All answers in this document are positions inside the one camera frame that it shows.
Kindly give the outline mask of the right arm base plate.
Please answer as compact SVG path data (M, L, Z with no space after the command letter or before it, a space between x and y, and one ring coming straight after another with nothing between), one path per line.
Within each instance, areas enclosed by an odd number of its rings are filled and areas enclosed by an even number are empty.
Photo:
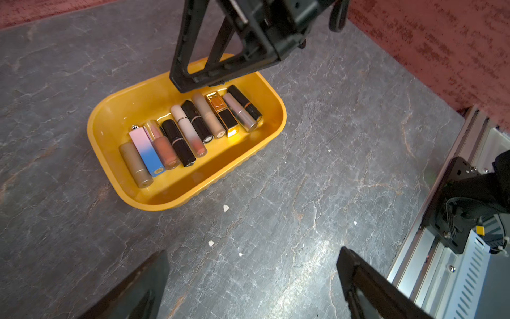
M421 222L435 238L455 254L464 252L475 219L468 218L467 201L451 193L454 182L479 175L470 163L461 157L452 158L440 180Z

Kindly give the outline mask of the yellow plastic storage box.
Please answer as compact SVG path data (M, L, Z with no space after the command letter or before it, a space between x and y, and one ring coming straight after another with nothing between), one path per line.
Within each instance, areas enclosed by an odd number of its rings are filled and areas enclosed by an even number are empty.
M88 139L128 205L183 205L279 135L287 111L259 73L181 93L169 74L106 97L88 120Z

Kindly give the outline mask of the silver cap coral lip gloss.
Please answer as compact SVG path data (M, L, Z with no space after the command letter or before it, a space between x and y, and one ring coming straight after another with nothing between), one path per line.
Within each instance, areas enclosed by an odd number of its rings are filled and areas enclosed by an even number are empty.
M143 127L146 129L164 168L166 170L176 168L181 163L180 159L175 153L169 139L163 133L158 122L156 120L149 120L143 125Z

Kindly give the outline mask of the beige lipstick tube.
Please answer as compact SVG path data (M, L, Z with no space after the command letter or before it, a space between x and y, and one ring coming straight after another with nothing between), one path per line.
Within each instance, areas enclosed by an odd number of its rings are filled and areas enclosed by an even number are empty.
M196 106L197 110L199 111L200 115L204 119L212 135L214 135L216 139L222 138L226 134L226 130L224 129L223 125L219 122L218 118L216 117L215 113L209 106L205 97L200 93L195 93L192 96L192 101Z

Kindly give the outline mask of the silver lipstick tube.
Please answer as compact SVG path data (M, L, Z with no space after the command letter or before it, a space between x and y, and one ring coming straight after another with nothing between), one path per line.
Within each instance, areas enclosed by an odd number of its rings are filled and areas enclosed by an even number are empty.
M223 96L223 99L227 103L227 106L231 109L235 118L247 132L252 132L257 128L258 123L241 106L241 104L237 101L235 97L233 97L231 93L226 93Z

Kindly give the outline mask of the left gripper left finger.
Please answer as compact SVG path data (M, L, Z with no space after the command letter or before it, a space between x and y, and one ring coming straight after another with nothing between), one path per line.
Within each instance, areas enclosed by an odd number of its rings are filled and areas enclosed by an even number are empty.
M156 318L169 276L166 251L151 255L81 318Z

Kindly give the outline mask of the pink beige lip gloss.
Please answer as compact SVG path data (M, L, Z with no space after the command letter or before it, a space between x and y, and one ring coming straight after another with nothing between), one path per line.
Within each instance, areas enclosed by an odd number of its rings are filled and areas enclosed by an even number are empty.
M207 154L207 149L204 143L199 138L196 133L194 127L192 126L190 120L187 118L183 109L179 105L174 105L171 107L171 114L175 119L175 122L179 126L182 134L187 140L189 147L195 154L196 158L202 158Z

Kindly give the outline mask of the gold black square lipstick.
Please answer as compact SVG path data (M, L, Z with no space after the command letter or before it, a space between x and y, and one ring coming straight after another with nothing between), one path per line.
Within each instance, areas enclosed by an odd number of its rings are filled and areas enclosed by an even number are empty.
M239 131L239 123L233 116L223 97L216 91L206 95L209 106L214 110L219 122L226 130L227 137L236 135Z

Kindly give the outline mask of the black round lipstick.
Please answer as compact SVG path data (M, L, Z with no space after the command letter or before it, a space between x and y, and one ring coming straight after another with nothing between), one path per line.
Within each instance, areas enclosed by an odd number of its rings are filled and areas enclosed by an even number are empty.
M176 122L174 120L166 120L161 124L161 127L183 166L192 166L196 162L196 157L188 146Z

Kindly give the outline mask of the bronze gold lipstick tube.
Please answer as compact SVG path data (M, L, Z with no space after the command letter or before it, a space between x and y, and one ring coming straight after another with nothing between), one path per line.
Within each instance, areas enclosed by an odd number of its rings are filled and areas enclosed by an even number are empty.
M134 143L126 142L120 145L119 152L139 189L151 186L154 180L143 163Z

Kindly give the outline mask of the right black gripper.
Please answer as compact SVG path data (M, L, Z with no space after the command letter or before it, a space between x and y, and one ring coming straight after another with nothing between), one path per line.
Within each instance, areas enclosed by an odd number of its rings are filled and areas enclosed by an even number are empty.
M301 47L314 21L332 7L330 27L339 30L338 1L220 1L224 20L204 69L189 62L208 1L186 1L169 78L181 93L216 86L276 65Z

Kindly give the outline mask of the pink blue gradient lipstick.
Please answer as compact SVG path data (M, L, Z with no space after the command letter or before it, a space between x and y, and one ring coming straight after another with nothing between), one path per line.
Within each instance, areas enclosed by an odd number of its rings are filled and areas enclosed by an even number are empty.
M129 135L150 175L152 177L161 175L165 168L155 151L146 129L141 126L132 126Z

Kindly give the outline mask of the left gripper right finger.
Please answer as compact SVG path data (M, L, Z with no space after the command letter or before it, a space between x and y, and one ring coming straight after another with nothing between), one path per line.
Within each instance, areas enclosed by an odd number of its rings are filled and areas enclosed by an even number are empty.
M336 267L352 318L430 318L353 250L342 247Z

